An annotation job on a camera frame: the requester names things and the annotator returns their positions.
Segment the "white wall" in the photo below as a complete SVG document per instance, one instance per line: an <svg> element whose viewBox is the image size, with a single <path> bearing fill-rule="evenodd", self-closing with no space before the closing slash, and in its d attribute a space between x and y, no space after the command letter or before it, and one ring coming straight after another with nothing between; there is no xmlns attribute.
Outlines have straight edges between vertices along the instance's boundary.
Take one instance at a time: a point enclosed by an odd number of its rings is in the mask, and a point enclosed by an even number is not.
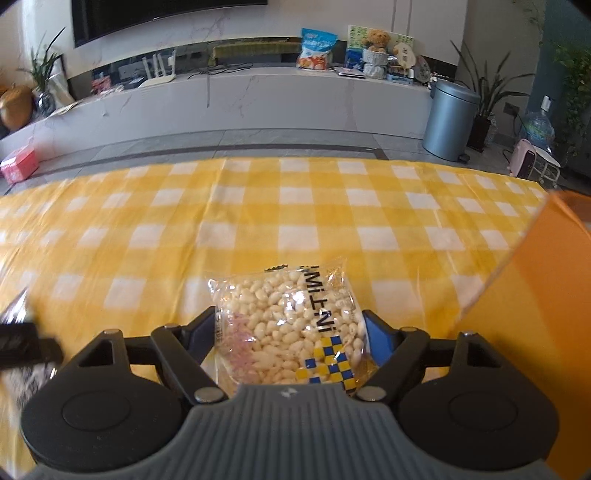
<svg viewBox="0 0 591 480"><path fill-rule="evenodd" d="M530 7L532 2L543 12L544 0L468 0L464 41L476 60L480 75L483 75L486 60L492 77L509 50L511 56L501 71L503 75L510 77L535 73L540 55L540 32L530 23L529 14L524 12L524 8ZM466 57L465 48L462 49L462 54ZM461 63L457 77L471 85L470 77ZM508 85L508 89L531 93L533 83L533 77L517 79ZM513 137L513 117L503 113L505 102L519 106L523 117L528 97L502 99L493 110L499 133Z"/></svg>
<svg viewBox="0 0 591 480"><path fill-rule="evenodd" d="M208 40L299 36L302 27L346 38L349 24L416 36L419 53L457 64L449 40L463 36L467 0L269 0L269 5L194 12L163 18L74 48L70 0L21 0L21 39L28 51L66 27L56 50L68 77L150 50ZM0 20L0 30L5 23Z"/></svg>
<svg viewBox="0 0 591 480"><path fill-rule="evenodd" d="M21 35L21 4L11 6L0 18L0 82L10 85L24 82L28 76L17 68L27 66L22 55L24 39Z"/></svg>

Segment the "power outlet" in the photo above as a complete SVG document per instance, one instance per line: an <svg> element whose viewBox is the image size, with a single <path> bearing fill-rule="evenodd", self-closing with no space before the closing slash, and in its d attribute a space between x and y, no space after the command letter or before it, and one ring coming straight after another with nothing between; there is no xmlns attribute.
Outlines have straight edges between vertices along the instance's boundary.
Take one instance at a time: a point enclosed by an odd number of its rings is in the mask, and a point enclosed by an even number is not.
<svg viewBox="0 0 591 480"><path fill-rule="evenodd" d="M508 113L512 117L516 117L519 115L519 107L517 105L513 105L512 103L505 102L503 113Z"/></svg>

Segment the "green plant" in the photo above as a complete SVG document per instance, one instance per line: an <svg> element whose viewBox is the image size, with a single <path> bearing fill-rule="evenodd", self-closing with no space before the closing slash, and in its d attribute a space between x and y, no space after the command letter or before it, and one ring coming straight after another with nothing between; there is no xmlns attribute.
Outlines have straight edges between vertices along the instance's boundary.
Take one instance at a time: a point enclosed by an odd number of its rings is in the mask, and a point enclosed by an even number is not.
<svg viewBox="0 0 591 480"><path fill-rule="evenodd" d="M499 66L496 68L495 75L491 81L488 75L489 72L487 61L484 62L484 75L480 76L478 66L476 65L476 62L474 60L474 57L472 56L472 53L470 52L470 49L468 48L468 45L462 42L462 45L466 47L466 52L468 54L468 57L470 58L470 62L472 64L471 67L468 65L468 62L466 61L462 52L459 50L458 47L456 47L456 44L452 42L452 45L453 48L456 49L457 54L460 56L460 61L463 63L463 65L466 67L466 70L468 70L468 73L470 74L470 79L472 81L472 89L478 95L480 95L478 115L488 118L495 105L505 97L529 96L529 93L513 92L511 90L506 90L506 87L509 85L511 81L525 77L533 77L535 75L535 73L523 73L521 75L516 75L514 77L509 78L501 77L501 70L503 69L503 66L505 65L506 61L509 59L509 56L511 55L510 51L507 52L507 55L505 55L505 57L499 63Z"/></svg>
<svg viewBox="0 0 591 480"><path fill-rule="evenodd" d="M554 49L554 61L566 68L566 112L558 140L569 145L569 154L577 156L577 137L584 137L587 128L583 112L591 103L591 50L561 45L555 45Z"/></svg>
<svg viewBox="0 0 591 480"><path fill-rule="evenodd" d="M60 32L53 38L53 40L46 47L42 61L40 61L39 59L39 50L41 49L41 44L39 44L39 46L37 47L37 52L35 52L33 48L31 48L31 70L18 69L21 72L29 73L31 77L33 77L33 80L35 81L37 87L41 92L47 91L47 82L49 81L49 77L51 76L53 65L59 57L57 53L52 53L51 55L49 55L49 49L53 46L53 44L57 40L57 37L59 37L65 29L65 27L62 28Z"/></svg>

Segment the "plastic snack bag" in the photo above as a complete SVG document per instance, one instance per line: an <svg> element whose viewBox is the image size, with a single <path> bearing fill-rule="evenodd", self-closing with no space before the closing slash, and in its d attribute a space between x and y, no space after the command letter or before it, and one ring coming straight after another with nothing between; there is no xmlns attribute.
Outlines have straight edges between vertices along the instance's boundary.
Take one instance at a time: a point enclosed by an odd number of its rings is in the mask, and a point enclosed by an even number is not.
<svg viewBox="0 0 591 480"><path fill-rule="evenodd" d="M210 287L218 370L231 387L342 383L352 392L366 378L365 321L340 264L270 270Z"/></svg>
<svg viewBox="0 0 591 480"><path fill-rule="evenodd" d="M28 300L26 289L19 293L8 307L0 313L0 323L35 321L35 311ZM4 385L19 409L22 409L29 399L56 374L57 367L58 365L55 363L47 363L31 367L13 368L2 373Z"/></svg>
<svg viewBox="0 0 591 480"><path fill-rule="evenodd" d="M326 70L328 57L338 37L321 30L301 29L301 53L296 66L301 69Z"/></svg>

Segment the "metal trash can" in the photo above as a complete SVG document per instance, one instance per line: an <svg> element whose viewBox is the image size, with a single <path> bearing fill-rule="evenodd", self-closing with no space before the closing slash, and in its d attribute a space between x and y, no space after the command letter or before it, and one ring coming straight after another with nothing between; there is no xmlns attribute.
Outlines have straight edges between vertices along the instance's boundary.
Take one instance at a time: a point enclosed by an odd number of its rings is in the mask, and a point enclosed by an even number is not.
<svg viewBox="0 0 591 480"><path fill-rule="evenodd" d="M431 84L433 106L423 138L423 147L449 161L464 154L480 96L464 87L440 80Z"/></svg>

